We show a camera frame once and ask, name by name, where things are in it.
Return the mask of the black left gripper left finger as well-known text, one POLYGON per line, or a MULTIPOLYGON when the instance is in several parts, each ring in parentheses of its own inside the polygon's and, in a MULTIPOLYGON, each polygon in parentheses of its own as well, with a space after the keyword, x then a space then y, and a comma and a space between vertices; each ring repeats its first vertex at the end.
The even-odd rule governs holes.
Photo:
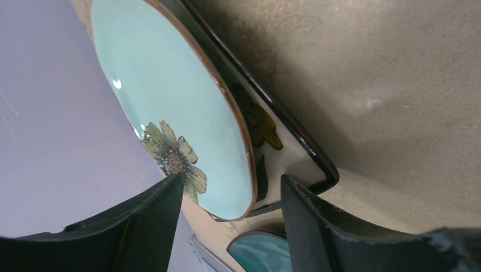
POLYGON ((182 196, 174 174, 61 232, 3 237, 1 270, 166 271, 182 196))

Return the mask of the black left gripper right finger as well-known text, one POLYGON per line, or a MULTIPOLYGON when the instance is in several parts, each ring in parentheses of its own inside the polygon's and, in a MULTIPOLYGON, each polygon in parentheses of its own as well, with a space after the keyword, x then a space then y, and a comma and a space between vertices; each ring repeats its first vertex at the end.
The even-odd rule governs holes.
POLYGON ((479 271, 480 229, 410 234, 360 219, 281 177, 294 271, 479 271))

